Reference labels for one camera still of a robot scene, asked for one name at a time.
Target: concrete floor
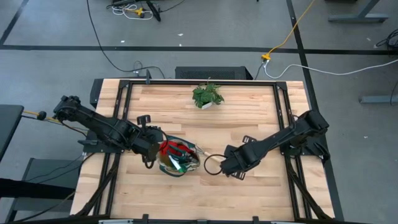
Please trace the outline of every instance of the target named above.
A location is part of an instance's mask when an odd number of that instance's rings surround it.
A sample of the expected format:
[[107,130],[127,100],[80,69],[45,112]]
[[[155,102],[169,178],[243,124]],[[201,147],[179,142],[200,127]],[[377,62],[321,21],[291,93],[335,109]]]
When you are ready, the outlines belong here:
[[[21,0],[0,1],[0,33],[17,11]],[[162,8],[179,0],[159,1]],[[310,0],[293,0],[301,15]],[[389,13],[383,24],[331,24],[329,13],[357,10],[355,4],[317,1],[301,21],[305,49],[375,50],[374,44],[396,29],[398,2],[381,1],[374,12]],[[284,40],[292,25],[285,1],[186,0],[162,14],[162,22],[131,21],[105,7],[108,0],[90,0],[99,38],[107,46],[273,47]],[[5,45],[97,46],[85,1],[29,1]],[[284,48],[296,49],[294,37]],[[113,51],[111,60],[124,69],[135,60],[158,66],[174,77],[176,66],[246,66],[255,74],[257,52],[138,52]],[[311,55],[311,67],[347,72],[386,63],[386,55]],[[278,75],[298,54],[272,54],[269,73]],[[311,72],[322,115],[330,124],[326,134],[346,221],[395,223],[398,207],[398,107],[361,105],[358,96],[388,95],[398,81],[398,63],[346,77]],[[160,78],[160,73],[151,71]],[[128,77],[100,51],[0,50],[0,103],[24,105],[27,110],[51,113],[62,95],[78,95],[88,105],[94,78]],[[263,72],[259,79],[267,80]],[[303,80],[300,68],[292,68],[281,80]],[[29,158],[74,159],[82,147],[81,136],[68,129],[23,119],[0,163],[0,177],[20,179]],[[0,222],[12,200],[0,200]],[[53,213],[50,217],[65,216]]]

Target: wooden table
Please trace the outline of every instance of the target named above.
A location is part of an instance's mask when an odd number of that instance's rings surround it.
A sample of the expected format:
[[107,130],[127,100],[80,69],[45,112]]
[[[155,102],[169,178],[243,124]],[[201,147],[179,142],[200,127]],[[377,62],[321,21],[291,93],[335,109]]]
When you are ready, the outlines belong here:
[[[118,79],[104,80],[98,113],[113,115],[118,85]],[[135,123],[137,116],[149,114],[150,125],[160,126],[167,134],[194,142],[212,154],[222,154],[228,144],[242,145],[245,135],[264,139],[279,131],[272,88],[224,85],[220,93],[225,102],[199,110],[192,100],[195,87],[171,83],[133,85],[128,119]],[[287,87],[292,113],[300,115],[308,110],[303,83],[287,82]],[[103,157],[104,154],[97,153],[84,163],[71,214],[79,211],[97,188]],[[321,160],[315,156],[301,158],[308,191],[325,213],[333,217]],[[217,169],[216,162],[208,165],[211,170]],[[300,215],[304,217],[302,197],[297,188],[296,192]],[[106,197],[101,204],[100,213],[104,213]],[[258,216],[260,220],[293,220],[284,157],[278,149],[269,152],[241,181],[225,175],[209,175],[203,166],[183,177],[170,177],[162,173],[157,164],[146,169],[140,155],[124,152],[111,218],[141,218],[144,213],[151,219],[252,220],[253,216]]]

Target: metal stand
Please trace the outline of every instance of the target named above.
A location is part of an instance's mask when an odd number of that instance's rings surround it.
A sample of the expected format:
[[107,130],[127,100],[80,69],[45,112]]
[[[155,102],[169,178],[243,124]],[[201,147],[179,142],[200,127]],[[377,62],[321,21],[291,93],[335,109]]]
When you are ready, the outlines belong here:
[[398,95],[392,96],[362,96],[360,103],[398,103]]
[[387,14],[369,13],[379,1],[380,0],[370,0],[359,14],[329,16],[329,22],[384,22],[389,18]]

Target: black metal frame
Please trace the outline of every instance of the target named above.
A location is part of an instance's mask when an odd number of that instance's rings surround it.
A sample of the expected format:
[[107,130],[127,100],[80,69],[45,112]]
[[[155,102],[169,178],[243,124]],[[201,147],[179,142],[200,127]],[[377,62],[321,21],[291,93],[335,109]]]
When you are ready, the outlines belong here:
[[[199,85],[201,83],[205,82],[204,80],[151,80],[150,84],[151,85],[156,85],[156,84],[169,84],[169,85]],[[287,92],[287,84],[286,82],[247,82],[247,81],[217,81],[217,80],[212,80],[210,81],[211,83],[215,83],[217,85],[239,85],[239,86],[269,86],[272,87],[274,91],[274,99],[275,99],[275,107],[276,107],[276,112],[277,112],[277,117],[278,117],[278,122],[279,122],[279,128],[283,129],[285,126],[284,123],[284,118],[283,118],[283,113],[282,113],[282,106],[280,103],[280,96],[279,96],[279,91],[282,91],[282,95],[284,98],[284,103],[285,103],[285,109],[288,117],[289,124],[292,124],[294,122],[293,119],[293,114],[292,110],[290,107],[290,101],[289,101],[289,94]],[[138,85],[145,85],[146,80],[120,80],[119,82],[119,88],[118,88],[118,94],[116,96],[116,102],[115,102],[115,107],[114,107],[114,113],[113,116],[117,117],[118,112],[119,112],[119,107],[121,103],[121,97],[122,97],[122,92],[124,88],[127,88],[127,93],[126,93],[126,101],[124,103],[124,109],[123,109],[123,115],[122,119],[127,119],[127,114],[129,111],[129,105],[130,105],[130,100],[131,100],[131,93],[132,93],[132,87],[134,84]],[[115,155],[115,161],[119,163],[120,160],[120,153]],[[285,159],[285,166],[286,169],[288,168],[289,165],[291,165],[291,158],[288,155],[284,155]],[[296,161],[296,168],[297,168],[297,173],[299,179],[302,181],[303,186],[305,187],[305,178],[304,178],[304,173],[303,173],[303,167],[302,167],[302,161],[300,156],[296,156],[295,158]],[[106,175],[107,172],[107,165],[109,164],[109,154],[105,155],[104,158],[104,164],[103,164],[103,169],[101,171],[101,180],[103,177]],[[289,174],[287,175],[288,177],[288,184],[289,184],[289,194],[290,194],[290,199],[292,201],[292,210],[293,210],[293,215],[295,220],[301,219],[300,217],[300,211],[299,211],[299,205],[297,201],[297,194],[295,191],[295,184],[293,180],[289,177]],[[112,204],[113,204],[113,195],[114,195],[114,190],[116,186],[116,175],[113,177],[111,183],[110,183],[110,188],[108,192],[108,199],[106,203],[106,211],[105,214],[109,215],[111,214],[111,209],[112,209]],[[303,202],[304,202],[304,212],[305,212],[305,218],[306,219],[311,219],[311,208],[309,206],[309,203],[306,201],[306,199],[303,197]],[[97,215],[99,210],[100,210],[100,201],[97,201],[94,209],[94,214]],[[197,222],[197,220],[162,220],[165,222],[172,222],[172,223],[186,223],[186,222]],[[220,223],[254,223],[255,221],[211,221],[211,222],[220,222]]]

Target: green plant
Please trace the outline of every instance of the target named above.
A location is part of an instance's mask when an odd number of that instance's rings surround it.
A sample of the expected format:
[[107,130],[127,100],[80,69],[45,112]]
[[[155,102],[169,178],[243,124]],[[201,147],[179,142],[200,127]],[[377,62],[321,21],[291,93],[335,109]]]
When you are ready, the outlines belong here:
[[224,98],[217,93],[218,88],[221,87],[215,84],[200,84],[193,90],[193,97],[192,99],[195,100],[195,105],[201,108],[203,105],[213,102],[219,105]]

